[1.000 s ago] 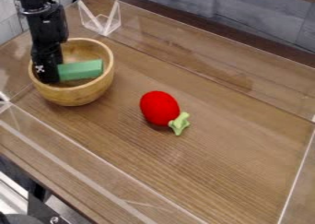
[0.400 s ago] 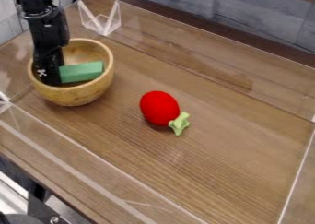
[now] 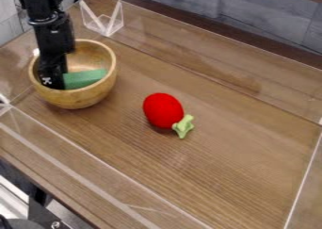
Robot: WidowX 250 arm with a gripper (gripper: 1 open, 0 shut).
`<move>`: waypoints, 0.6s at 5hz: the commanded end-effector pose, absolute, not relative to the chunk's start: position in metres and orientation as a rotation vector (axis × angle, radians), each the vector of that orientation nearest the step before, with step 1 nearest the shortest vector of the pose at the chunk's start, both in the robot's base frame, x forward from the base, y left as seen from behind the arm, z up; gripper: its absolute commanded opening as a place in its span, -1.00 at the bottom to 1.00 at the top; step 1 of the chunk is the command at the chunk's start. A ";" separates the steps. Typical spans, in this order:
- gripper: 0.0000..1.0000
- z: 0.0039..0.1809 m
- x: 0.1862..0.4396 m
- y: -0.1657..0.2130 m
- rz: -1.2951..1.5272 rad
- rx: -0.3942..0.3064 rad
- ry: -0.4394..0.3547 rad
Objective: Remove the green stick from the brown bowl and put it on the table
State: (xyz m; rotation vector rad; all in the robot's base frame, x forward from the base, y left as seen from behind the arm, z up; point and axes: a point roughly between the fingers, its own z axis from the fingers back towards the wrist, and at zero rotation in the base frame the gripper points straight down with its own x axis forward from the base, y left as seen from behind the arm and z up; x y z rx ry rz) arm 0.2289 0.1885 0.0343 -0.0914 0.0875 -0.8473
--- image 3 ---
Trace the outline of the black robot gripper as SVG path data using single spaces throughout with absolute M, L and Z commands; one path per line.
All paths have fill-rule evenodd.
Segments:
M 37 49 L 37 77 L 41 85 L 55 90 L 64 90 L 63 74 L 68 72 L 65 54 L 75 50 L 75 31 L 71 17 L 56 13 L 51 18 L 29 19 L 33 28 Z

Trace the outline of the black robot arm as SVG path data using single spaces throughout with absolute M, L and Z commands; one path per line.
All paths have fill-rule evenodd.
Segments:
M 43 86 L 64 90 L 63 74 L 68 72 L 67 55 L 75 50 L 75 32 L 63 0 L 18 0 L 26 11 L 39 48 L 37 77 Z

